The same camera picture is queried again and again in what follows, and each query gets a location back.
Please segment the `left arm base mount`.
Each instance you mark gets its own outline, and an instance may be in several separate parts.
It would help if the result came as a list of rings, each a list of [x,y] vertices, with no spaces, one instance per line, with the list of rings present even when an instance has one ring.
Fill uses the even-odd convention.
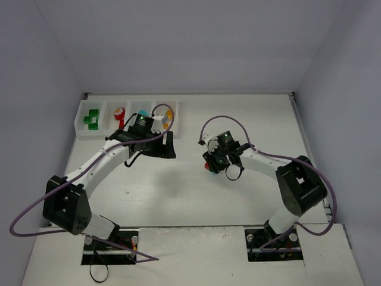
[[[116,242],[123,247],[137,250],[139,231],[124,229],[120,231],[120,239]],[[81,265],[135,265],[137,255],[125,249],[85,238]]]

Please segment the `red round lego brick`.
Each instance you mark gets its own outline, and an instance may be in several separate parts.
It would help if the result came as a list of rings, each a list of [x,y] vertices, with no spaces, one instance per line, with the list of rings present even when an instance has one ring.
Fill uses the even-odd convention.
[[[116,121],[121,121],[125,117],[125,109],[123,107],[119,107],[113,112],[114,119]]]

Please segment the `green stepped lego brick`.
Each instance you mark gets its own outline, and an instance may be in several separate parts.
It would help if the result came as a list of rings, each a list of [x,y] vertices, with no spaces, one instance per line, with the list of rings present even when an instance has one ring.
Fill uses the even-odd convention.
[[[99,120],[98,117],[93,117],[92,123],[88,124],[88,130],[98,130],[99,129],[98,120]]]

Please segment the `yellow round lego brick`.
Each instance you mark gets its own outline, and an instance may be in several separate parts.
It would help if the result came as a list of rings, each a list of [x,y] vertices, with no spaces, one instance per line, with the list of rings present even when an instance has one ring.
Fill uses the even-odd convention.
[[[171,120],[172,120],[172,118],[173,118],[173,113],[172,113],[172,111],[168,109],[168,110],[166,111],[166,115],[167,115],[167,122],[170,123]]]

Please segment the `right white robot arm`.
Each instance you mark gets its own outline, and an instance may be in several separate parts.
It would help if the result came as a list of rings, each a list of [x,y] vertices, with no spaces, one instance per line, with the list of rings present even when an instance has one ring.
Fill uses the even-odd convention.
[[[199,144],[207,149],[202,156],[209,172],[218,174],[236,166],[240,175],[244,170],[252,170],[277,182],[283,204],[264,224],[269,239],[286,232],[327,197],[327,189],[319,175],[306,166],[311,163],[306,156],[299,156],[298,162],[289,163],[267,157],[253,150],[248,143],[240,144],[234,140],[229,131],[217,136],[203,133]]]

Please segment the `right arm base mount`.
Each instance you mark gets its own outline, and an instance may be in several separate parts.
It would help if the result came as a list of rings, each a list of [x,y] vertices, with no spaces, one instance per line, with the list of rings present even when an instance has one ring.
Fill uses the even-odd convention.
[[[271,240],[263,228],[246,228],[244,233],[249,262],[287,262],[304,259],[295,228],[262,250],[260,248]]]

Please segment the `cyan round lego brick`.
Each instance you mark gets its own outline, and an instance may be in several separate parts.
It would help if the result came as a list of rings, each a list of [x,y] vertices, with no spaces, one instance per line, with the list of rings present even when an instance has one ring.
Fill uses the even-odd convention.
[[[139,110],[138,113],[143,116],[149,116],[149,114],[145,110]]]

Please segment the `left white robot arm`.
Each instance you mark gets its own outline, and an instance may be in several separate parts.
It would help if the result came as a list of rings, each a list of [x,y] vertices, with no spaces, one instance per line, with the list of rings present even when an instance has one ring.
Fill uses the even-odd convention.
[[[94,213],[89,199],[116,167],[130,167],[128,160],[135,161],[139,156],[176,158],[170,124],[167,114],[137,114],[134,124],[106,137],[105,145],[85,164],[62,178],[53,176],[48,181],[43,217],[73,235],[116,241],[119,225]]]

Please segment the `green lego brick stack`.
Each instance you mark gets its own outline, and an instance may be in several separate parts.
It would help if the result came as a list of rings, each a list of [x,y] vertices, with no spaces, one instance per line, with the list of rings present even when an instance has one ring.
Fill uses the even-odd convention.
[[[97,117],[99,116],[99,109],[90,109],[88,112],[88,115],[90,117]]]

